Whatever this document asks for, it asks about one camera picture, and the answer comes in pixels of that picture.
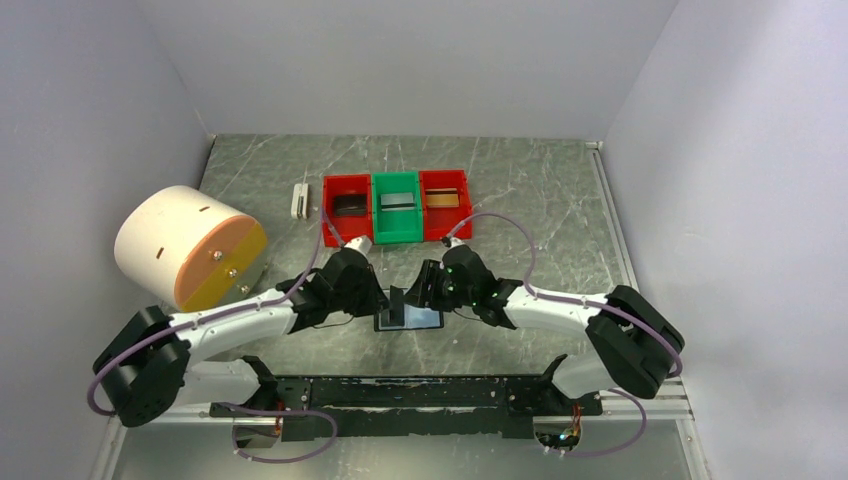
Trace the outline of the black leather card holder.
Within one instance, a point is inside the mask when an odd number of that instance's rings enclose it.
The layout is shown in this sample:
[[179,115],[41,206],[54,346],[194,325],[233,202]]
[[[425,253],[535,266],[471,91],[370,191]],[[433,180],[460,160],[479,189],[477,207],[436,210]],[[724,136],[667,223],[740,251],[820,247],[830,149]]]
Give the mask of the black leather card holder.
[[375,332],[433,330],[445,326],[442,312],[408,304],[389,305],[374,315]]

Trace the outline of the red plastic bin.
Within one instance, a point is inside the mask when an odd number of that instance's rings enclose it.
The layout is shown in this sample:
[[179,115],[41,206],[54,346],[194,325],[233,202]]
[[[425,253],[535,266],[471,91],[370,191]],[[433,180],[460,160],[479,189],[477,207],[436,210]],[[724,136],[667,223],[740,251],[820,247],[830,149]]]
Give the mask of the red plastic bin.
[[360,236],[374,240],[372,182],[369,174],[330,175],[323,179],[324,244],[338,247]]
[[464,170],[421,170],[419,186],[425,241],[440,241],[472,214],[470,189]]

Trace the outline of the gold card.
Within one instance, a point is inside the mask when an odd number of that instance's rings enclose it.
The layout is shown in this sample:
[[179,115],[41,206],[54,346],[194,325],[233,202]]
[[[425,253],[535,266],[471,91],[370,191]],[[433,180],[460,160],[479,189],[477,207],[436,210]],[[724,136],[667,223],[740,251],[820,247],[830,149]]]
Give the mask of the gold card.
[[460,196],[457,189],[427,189],[424,193],[425,204],[428,209],[457,208],[460,205]]

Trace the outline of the green plastic bin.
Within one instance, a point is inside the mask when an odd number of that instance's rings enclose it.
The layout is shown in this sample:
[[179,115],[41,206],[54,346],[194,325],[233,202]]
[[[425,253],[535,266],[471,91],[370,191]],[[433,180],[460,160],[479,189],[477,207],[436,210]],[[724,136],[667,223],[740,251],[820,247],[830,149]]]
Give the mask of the green plastic bin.
[[377,244],[423,241],[423,206],[416,171],[371,176],[374,240]]

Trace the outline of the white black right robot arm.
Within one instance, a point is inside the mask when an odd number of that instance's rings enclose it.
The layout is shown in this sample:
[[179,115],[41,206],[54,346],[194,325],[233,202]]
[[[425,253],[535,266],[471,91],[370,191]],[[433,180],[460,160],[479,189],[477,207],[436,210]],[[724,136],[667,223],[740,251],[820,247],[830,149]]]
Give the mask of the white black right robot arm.
[[439,261],[424,261],[404,300],[442,312],[468,307],[489,326],[547,330],[587,341],[584,353],[555,359],[543,375],[540,402],[553,414],[601,390],[652,399],[666,379],[682,371],[684,337],[627,285],[592,295],[544,290],[495,276],[476,252],[460,245]]

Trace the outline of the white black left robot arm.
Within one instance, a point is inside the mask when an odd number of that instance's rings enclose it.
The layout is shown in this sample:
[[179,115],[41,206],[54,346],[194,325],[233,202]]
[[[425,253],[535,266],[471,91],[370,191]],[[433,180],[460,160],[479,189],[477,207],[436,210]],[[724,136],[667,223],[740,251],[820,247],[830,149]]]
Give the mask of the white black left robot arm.
[[316,327],[332,313],[374,314],[382,290],[367,253],[357,238],[323,267],[252,298],[191,313],[167,315],[158,306],[138,311],[93,364],[90,408],[128,428],[185,403],[233,403],[254,416],[268,413],[277,388],[267,367],[250,359],[217,363],[213,356]]

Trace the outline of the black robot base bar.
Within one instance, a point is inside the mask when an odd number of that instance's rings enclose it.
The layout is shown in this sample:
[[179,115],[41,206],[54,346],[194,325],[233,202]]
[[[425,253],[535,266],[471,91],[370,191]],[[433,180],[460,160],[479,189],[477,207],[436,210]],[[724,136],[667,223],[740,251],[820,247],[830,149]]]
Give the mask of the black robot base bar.
[[245,425],[257,410],[283,409],[290,419],[271,416],[281,441],[339,437],[498,434],[531,439],[544,419],[568,421],[575,414],[598,416],[592,392],[566,398],[539,375],[441,377],[280,376],[269,400],[242,413],[221,403],[209,414]]

